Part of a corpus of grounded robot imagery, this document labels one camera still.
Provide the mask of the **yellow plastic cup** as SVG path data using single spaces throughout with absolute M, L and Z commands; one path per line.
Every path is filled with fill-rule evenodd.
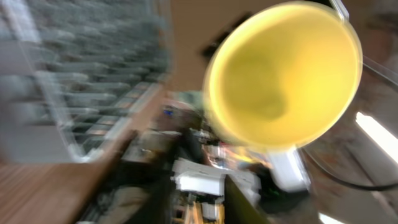
M 269 7 L 222 42 L 206 70 L 205 116 L 226 142 L 288 151 L 327 132 L 352 102 L 363 52 L 341 1 Z

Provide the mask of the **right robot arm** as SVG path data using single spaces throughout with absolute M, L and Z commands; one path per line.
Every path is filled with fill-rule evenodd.
M 310 195 L 310 180 L 296 151 L 266 154 L 264 162 L 249 164 L 260 181 L 257 210 L 276 223 L 318 223 Z

